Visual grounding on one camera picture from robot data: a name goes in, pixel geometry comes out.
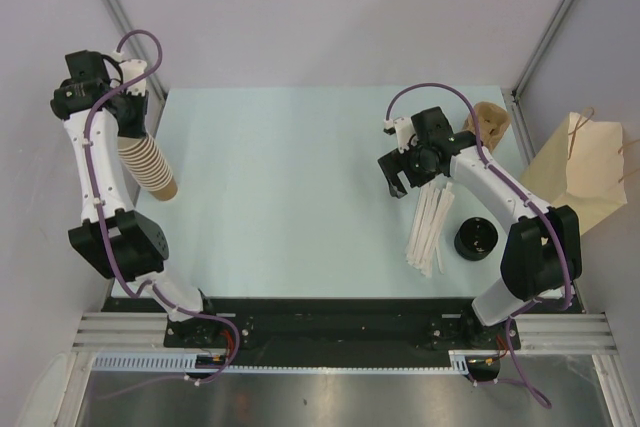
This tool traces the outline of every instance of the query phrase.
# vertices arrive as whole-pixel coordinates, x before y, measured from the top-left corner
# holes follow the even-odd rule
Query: stack of paper cups
[[[140,187],[156,199],[169,200],[178,193],[171,167],[152,136],[147,134],[142,139],[118,137],[118,153]]]

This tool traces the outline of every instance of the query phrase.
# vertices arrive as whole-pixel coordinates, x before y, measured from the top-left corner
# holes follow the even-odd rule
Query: table
[[[396,146],[382,127],[401,88],[171,90],[157,141],[179,192],[168,202],[142,192],[137,203],[166,234],[167,268],[221,297],[442,298],[486,290],[499,276],[506,235],[461,185],[441,238],[444,274],[434,263],[426,278],[405,260],[419,192],[392,198],[377,164]],[[459,89],[472,104],[504,107],[497,86]],[[406,94],[393,117],[434,106],[454,131],[462,128],[464,104],[434,88]],[[512,128],[494,157],[516,178],[523,172]],[[479,262],[453,247],[473,216],[500,232]],[[124,295],[114,287],[114,297]]]

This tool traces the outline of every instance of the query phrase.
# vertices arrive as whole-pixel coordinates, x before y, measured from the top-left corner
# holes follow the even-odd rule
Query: light blue tabletop
[[[405,260],[419,192],[392,198],[377,163],[396,147],[382,128],[401,88],[172,90],[157,140],[179,192],[168,202],[142,192],[137,205],[167,236],[167,268],[210,296],[433,298],[486,290],[499,276],[506,236],[461,185],[441,238],[444,274],[434,262],[426,278]],[[497,86],[460,89],[472,104],[504,107]],[[433,88],[406,94],[393,117],[434,106],[454,131],[462,128],[464,104]],[[522,173],[511,128],[494,157],[516,178]],[[453,248],[472,216],[500,231],[480,262]],[[124,294],[116,287],[113,295]]]

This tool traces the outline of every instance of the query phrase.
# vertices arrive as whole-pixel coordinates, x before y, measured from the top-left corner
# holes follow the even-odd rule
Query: cable
[[[169,308],[176,310],[182,314],[185,315],[189,315],[191,317],[195,317],[195,318],[199,318],[199,319],[205,319],[205,320],[213,320],[215,322],[219,322],[222,324],[227,325],[228,327],[231,328],[234,337],[235,337],[235,342],[233,342],[233,348],[231,350],[231,354],[227,357],[226,362],[224,363],[224,365],[222,365],[221,367],[218,368],[217,372],[213,373],[212,375],[210,375],[209,377],[205,378],[205,379],[199,379],[195,381],[196,385],[200,385],[203,383],[209,383],[212,382],[213,380],[215,380],[224,369],[226,369],[235,359],[236,354],[238,353],[238,348],[240,346],[240,333],[238,332],[238,329],[236,328],[236,326],[233,324],[233,322],[225,319],[224,317],[218,317],[216,315],[209,315],[209,314],[203,314],[200,312],[194,312],[194,311],[190,311],[187,309],[184,309],[178,305],[176,305],[175,303],[173,303],[172,301],[170,301],[169,299],[167,299],[167,297],[164,296],[164,294],[157,288],[157,286],[150,280],[147,280],[145,282],[142,283],[142,285],[140,285],[140,287],[138,288],[137,291],[133,291],[128,285],[127,282],[124,279],[124,276],[122,275],[122,272],[120,271],[120,267],[118,266],[118,263],[116,261],[115,255],[113,253],[113,248],[111,247],[111,242],[109,240],[109,230],[107,228],[107,222],[105,219],[105,215],[104,215],[104,209],[102,207],[102,201],[100,200],[100,190],[98,188],[98,181],[97,181],[97,177],[96,177],[96,171],[95,171],[95,167],[93,164],[93,157],[91,155],[91,124],[93,122],[93,119],[96,115],[96,112],[98,112],[98,110],[100,110],[100,108],[107,102],[109,101],[109,99],[111,99],[112,97],[114,97],[115,95],[118,95],[121,92],[124,92],[126,89],[128,89],[129,87],[131,87],[132,85],[140,82],[141,80],[149,77],[151,74],[153,74],[155,71],[158,70],[158,68],[160,67],[160,65],[162,64],[162,45],[160,45],[160,41],[158,40],[158,38],[153,35],[151,32],[148,32],[146,30],[142,30],[142,29],[137,29],[137,30],[132,30],[131,32],[127,33],[124,37],[122,37],[122,39],[120,40],[120,42],[118,43],[118,47],[117,47],[117,51],[120,52],[122,50],[123,45],[125,44],[125,42],[132,36],[137,35],[137,34],[142,34],[142,35],[146,35],[147,37],[149,37],[156,45],[156,49],[158,52],[158,58],[156,59],[155,64],[153,64],[153,66],[147,70],[146,72],[144,72],[143,74],[139,75],[138,77],[135,77],[131,80],[129,80],[128,82],[125,82],[121,85],[119,85],[118,87],[110,90],[109,92],[107,92],[106,94],[104,94],[102,97],[100,97],[96,103],[93,105],[93,107],[91,107],[91,110],[89,111],[89,115],[87,115],[87,120],[85,122],[84,125],[84,137],[87,140],[87,142],[84,143],[84,153],[85,153],[85,161],[86,161],[86,165],[87,165],[87,172],[89,174],[89,182],[91,184],[91,192],[93,194],[94,199],[98,199],[98,202],[95,203],[95,208],[96,211],[98,213],[98,224],[100,226],[100,233],[102,236],[102,241],[104,243],[104,248],[105,248],[105,252],[107,254],[107,259],[109,261],[109,266],[111,267],[111,270],[113,271],[114,276],[116,277],[116,279],[118,280],[118,283],[120,284],[120,286],[122,287],[122,289],[127,293],[127,295],[129,297],[132,297],[134,299],[139,298],[142,295],[142,292],[144,291],[144,289],[151,285],[153,292],[156,294],[156,296],[158,297],[158,299],[160,299],[160,301],[167,305]],[[175,379],[175,376],[164,376],[158,379],[152,379],[152,381],[160,381],[160,380],[167,380],[167,379]],[[150,383],[153,383],[152,381],[147,381],[144,382],[143,384],[138,384],[137,386],[133,386],[131,388],[125,389],[124,391],[120,391],[120,392],[116,392],[113,394],[109,394],[106,397],[103,398],[111,398],[114,397],[116,395],[120,395],[121,393],[125,393],[125,392],[130,392],[131,390],[133,390],[134,388],[138,388],[141,387],[142,385],[148,385]]]
[[[564,301],[560,306],[560,310],[567,310],[571,305],[571,275],[569,274],[569,266],[567,264],[567,259],[564,254],[564,249],[562,248],[562,244],[560,243],[560,238],[558,237],[558,234],[553,228],[553,225],[551,225],[551,222],[549,221],[549,219],[545,217],[542,210],[533,202],[529,201],[529,197],[527,193],[524,192],[511,179],[509,179],[509,177],[507,177],[504,173],[502,173],[500,169],[498,169],[495,165],[493,165],[485,155],[484,151],[482,150],[482,139],[480,137],[480,123],[478,122],[478,115],[476,114],[475,110],[473,110],[473,106],[471,105],[471,102],[469,102],[469,99],[467,99],[464,96],[464,94],[462,94],[462,92],[460,92],[459,90],[454,89],[453,87],[446,84],[440,84],[438,82],[425,82],[421,84],[415,84],[410,87],[407,87],[406,89],[401,90],[391,100],[391,102],[389,103],[389,107],[387,107],[386,120],[389,120],[391,118],[391,110],[393,109],[394,104],[398,101],[400,97],[402,97],[407,92],[411,92],[412,90],[420,89],[423,87],[435,87],[435,88],[447,90],[452,94],[458,96],[460,100],[464,102],[467,109],[469,109],[469,114],[471,115],[471,119],[473,120],[473,126],[476,131],[475,132],[476,149],[478,151],[478,156],[480,157],[480,160],[488,170],[493,172],[507,187],[509,187],[524,202],[525,206],[529,207],[533,211],[533,213],[536,214],[538,218],[542,221],[542,224],[545,226],[545,228],[549,232],[549,237],[553,242],[553,245],[556,249],[556,253],[558,255],[558,259],[560,260],[560,267],[562,269],[562,278],[564,281]],[[518,371],[518,374],[520,375],[520,378],[522,380],[503,379],[501,380],[501,382],[509,383],[513,385],[523,385],[529,390],[529,392],[531,392],[531,395],[533,396],[533,398],[540,405],[542,405],[546,409],[550,409],[552,407],[552,404],[549,401],[549,399],[545,397],[544,394],[542,394],[542,392],[540,392],[538,389],[533,387],[531,382],[529,382],[529,379],[526,377],[524,370],[520,365],[520,362],[516,358],[515,351],[511,343],[511,337],[509,336],[509,330],[511,327],[511,323],[513,322],[513,318],[519,314],[522,314],[523,312],[528,311],[531,307],[533,307],[536,304],[536,302],[537,301],[532,301],[526,304],[525,306],[521,307],[519,310],[511,314],[511,316],[509,316],[509,318],[507,319],[507,322],[505,323],[505,330],[506,330],[505,337],[507,339],[507,346],[509,347],[509,352],[511,353],[511,358],[513,359],[513,363],[516,367],[516,370]]]

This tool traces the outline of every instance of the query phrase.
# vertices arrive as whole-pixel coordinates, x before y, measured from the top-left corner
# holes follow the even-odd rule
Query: black round lid
[[[482,260],[498,243],[498,231],[491,222],[481,217],[465,220],[454,241],[458,254],[467,260]]]

